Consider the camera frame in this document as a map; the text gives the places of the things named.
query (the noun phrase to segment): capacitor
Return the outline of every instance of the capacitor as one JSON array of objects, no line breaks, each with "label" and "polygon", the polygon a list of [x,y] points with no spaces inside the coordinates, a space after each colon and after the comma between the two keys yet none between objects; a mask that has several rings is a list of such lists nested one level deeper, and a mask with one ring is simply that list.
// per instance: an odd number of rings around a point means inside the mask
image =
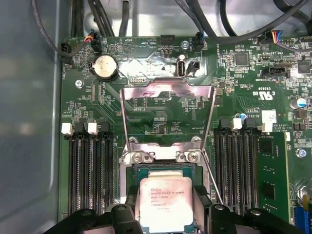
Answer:
[{"label": "capacitor", "polygon": [[118,64],[109,55],[101,55],[90,63],[90,72],[104,82],[110,82],[118,77]]},{"label": "capacitor", "polygon": [[307,102],[304,98],[295,98],[290,102],[290,106],[293,109],[298,109],[298,108],[305,108],[307,105]]},{"label": "capacitor", "polygon": [[247,118],[247,115],[245,113],[236,114],[235,118],[240,118],[242,121],[244,121]]}]

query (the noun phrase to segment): sata port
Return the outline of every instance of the sata port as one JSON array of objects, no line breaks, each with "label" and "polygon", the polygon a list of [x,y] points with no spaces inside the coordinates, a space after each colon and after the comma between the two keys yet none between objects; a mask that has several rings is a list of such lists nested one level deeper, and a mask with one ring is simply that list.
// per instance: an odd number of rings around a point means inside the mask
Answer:
[{"label": "sata port", "polygon": [[262,77],[287,76],[286,67],[267,67],[261,71]]}]

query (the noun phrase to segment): wire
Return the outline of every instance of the wire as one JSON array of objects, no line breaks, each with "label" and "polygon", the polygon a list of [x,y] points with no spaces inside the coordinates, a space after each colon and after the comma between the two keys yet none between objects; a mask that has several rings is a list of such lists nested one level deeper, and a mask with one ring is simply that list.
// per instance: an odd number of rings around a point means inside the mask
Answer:
[{"label": "wire", "polygon": [[218,37],[215,32],[213,31],[212,27],[208,23],[199,3],[198,0],[186,0],[188,6],[196,15],[198,21],[200,22],[201,26],[207,33],[207,35],[213,40],[215,43],[220,45],[229,45],[229,44],[237,44],[242,41],[245,41],[250,38],[255,38],[260,34],[263,34],[266,31],[270,31],[273,28],[277,27],[285,20],[287,20],[290,16],[292,16],[297,10],[299,10],[302,6],[304,6],[309,0],[300,0],[292,9],[290,9],[287,13],[283,14],[279,18],[275,19],[271,23],[244,35],[238,37]]},{"label": "wire", "polygon": [[70,36],[73,38],[77,36],[76,10],[77,10],[77,1],[73,0],[72,20],[71,20],[72,22],[71,22],[71,31],[70,31]]},{"label": "wire", "polygon": [[[286,0],[273,0],[278,9],[286,13],[293,8]],[[301,21],[307,29],[308,35],[312,35],[312,21],[309,16],[307,16],[302,11],[298,10],[293,14],[293,17]]]},{"label": "wire", "polygon": [[194,24],[200,31],[200,33],[204,33],[204,29],[200,25],[198,19],[194,15],[194,13],[189,9],[189,7],[185,4],[183,0],[175,0],[175,2],[179,5],[179,7],[193,20]]},{"label": "wire", "polygon": [[275,31],[271,31],[271,34],[272,34],[273,42],[274,42],[274,44],[276,44],[277,41],[276,41],[276,33],[275,33]]},{"label": "wire", "polygon": [[76,5],[77,37],[83,37],[83,0],[76,1],[77,1]]},{"label": "wire", "polygon": [[89,4],[89,6],[90,6],[90,8],[91,8],[92,14],[93,14],[94,19],[95,19],[95,21],[96,21],[96,23],[97,23],[99,32],[101,33],[101,35],[102,35],[103,37],[106,37],[107,34],[106,34],[106,31],[105,31],[105,26],[104,26],[103,21],[102,21],[102,19],[101,19],[99,13],[98,13],[98,11],[97,11],[96,6],[94,5],[93,0],[88,0],[88,4]]},{"label": "wire", "polygon": [[86,45],[85,42],[82,42],[81,44],[79,44],[71,53],[66,53],[66,52],[63,52],[60,49],[58,49],[53,44],[53,42],[51,41],[51,39],[49,38],[47,32],[44,29],[44,26],[42,24],[42,21],[41,21],[40,15],[39,15],[37,0],[31,0],[31,5],[32,5],[32,8],[33,8],[33,13],[34,13],[34,17],[35,17],[35,20],[36,20],[36,24],[37,24],[37,26],[38,26],[38,28],[40,30],[40,33],[44,37],[44,40],[48,44],[48,46],[50,46],[59,55],[61,55],[63,57],[66,57],[66,58],[70,58],[72,56],[75,56],[76,54],[79,53],[80,50],[82,50],[82,48]]},{"label": "wire", "polygon": [[279,41],[281,35],[282,35],[282,31],[279,31],[279,32],[277,33],[276,43],[278,43],[278,41]]},{"label": "wire", "polygon": [[96,8],[97,8],[99,16],[102,18],[106,34],[109,37],[114,37],[115,36],[114,31],[112,29],[111,23],[109,22],[107,13],[104,10],[104,7],[103,7],[102,3],[100,2],[100,0],[93,0],[93,1],[94,1],[95,5],[96,5]]},{"label": "wire", "polygon": [[284,45],[283,43],[279,42],[280,36],[282,35],[282,31],[271,31],[271,34],[272,34],[274,44],[276,44],[277,46],[279,46],[285,50],[289,50],[289,51],[292,51],[294,53],[312,52],[312,48],[310,48],[310,49],[297,49],[297,48],[289,47],[289,46]]},{"label": "wire", "polygon": [[127,28],[130,16],[130,6],[128,1],[122,2],[122,17],[121,17],[121,24],[119,29],[119,36],[125,37],[127,35]]},{"label": "wire", "polygon": [[220,1],[220,17],[221,17],[222,25],[230,37],[237,37],[237,34],[234,32],[233,28],[231,27],[228,16],[226,14],[226,0],[219,0],[219,1]]},{"label": "wire", "polygon": [[285,49],[285,50],[289,50],[289,51],[292,51],[292,52],[295,52],[295,53],[305,53],[305,52],[312,52],[312,48],[310,49],[296,49],[296,48],[292,48],[292,47],[289,47],[289,46],[286,46],[280,42],[277,42],[277,44],[279,47]]}]

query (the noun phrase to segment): ram slot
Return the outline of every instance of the ram slot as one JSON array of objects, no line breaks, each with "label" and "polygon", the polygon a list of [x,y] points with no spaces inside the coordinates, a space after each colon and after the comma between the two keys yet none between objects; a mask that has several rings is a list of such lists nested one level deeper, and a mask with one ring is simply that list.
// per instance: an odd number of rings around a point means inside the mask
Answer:
[{"label": "ram slot", "polygon": [[237,133],[237,151],[238,151],[238,173],[239,173],[239,188],[240,188],[240,213],[244,214],[246,211],[246,177],[249,175],[246,174],[246,164],[245,157],[248,157],[248,154],[245,154],[244,151],[244,140],[243,135]]},{"label": "ram slot", "polygon": [[250,158],[250,182],[251,182],[251,196],[252,196],[252,207],[259,207],[258,200],[258,190],[257,190],[257,164],[256,164],[256,156],[258,149],[258,141],[257,136],[250,132],[249,135],[249,158]]},{"label": "ram slot", "polygon": [[228,135],[227,136],[227,143],[228,143],[228,147],[227,147],[227,172],[228,172],[228,189],[229,189],[229,197],[228,197],[228,205],[230,207],[234,206],[234,201],[235,201],[235,194],[234,194],[234,190],[235,190],[235,184],[233,181],[234,178],[234,171],[233,170],[233,151],[232,151],[232,136]]},{"label": "ram slot", "polygon": [[78,182],[78,161],[77,161],[77,149],[78,144],[76,140],[69,141],[69,170],[68,170],[68,213],[72,214],[77,210],[78,194],[77,194],[77,182]]},{"label": "ram slot", "polygon": [[246,209],[252,208],[252,188],[251,188],[251,152],[250,152],[250,137],[248,131],[244,133],[244,168],[245,168],[245,191],[246,191]]},{"label": "ram slot", "polygon": [[104,158],[105,158],[105,207],[112,205],[114,196],[114,155],[113,145],[109,136],[104,140]]},{"label": "ram slot", "polygon": [[103,153],[102,140],[93,140],[93,209],[103,213]]},{"label": "ram slot", "polygon": [[229,185],[227,170],[227,136],[225,131],[216,132],[214,148],[215,148],[215,177],[217,187],[220,190],[223,202],[228,204]]},{"label": "ram slot", "polygon": [[89,140],[79,140],[79,190],[80,209],[89,208]]},{"label": "ram slot", "polygon": [[232,133],[232,166],[233,166],[233,185],[234,185],[234,210],[237,214],[240,212],[240,184],[239,184],[239,151],[238,137],[235,132]]},{"label": "ram slot", "polygon": [[215,163],[215,170],[214,176],[216,180],[217,188],[220,190],[221,197],[223,197],[222,185],[221,185],[221,136],[217,135],[214,138],[214,163]]}]

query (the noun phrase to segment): chip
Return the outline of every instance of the chip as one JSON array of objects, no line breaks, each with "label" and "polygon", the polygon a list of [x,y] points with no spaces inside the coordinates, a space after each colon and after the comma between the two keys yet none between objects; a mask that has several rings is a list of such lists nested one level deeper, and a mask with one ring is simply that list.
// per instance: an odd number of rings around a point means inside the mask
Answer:
[{"label": "chip", "polygon": [[262,194],[269,199],[275,200],[275,186],[268,182],[263,182]]},{"label": "chip", "polygon": [[223,88],[217,88],[215,95],[216,96],[222,96],[223,95]]},{"label": "chip", "polygon": [[215,105],[223,105],[223,98],[217,97],[214,101]]},{"label": "chip", "polygon": [[296,118],[306,118],[308,117],[308,111],[307,110],[296,110],[294,112],[294,115]]},{"label": "chip", "polygon": [[259,150],[261,153],[272,154],[273,153],[273,144],[269,139],[261,139],[259,141]]},{"label": "chip", "polygon": [[248,54],[247,53],[235,54],[235,64],[236,66],[248,66]]},{"label": "chip", "polygon": [[188,177],[145,178],[140,182],[140,224],[149,233],[184,232],[193,223],[192,181]]},{"label": "chip", "polygon": [[298,61],[298,73],[309,74],[311,73],[311,62],[309,60]]}]

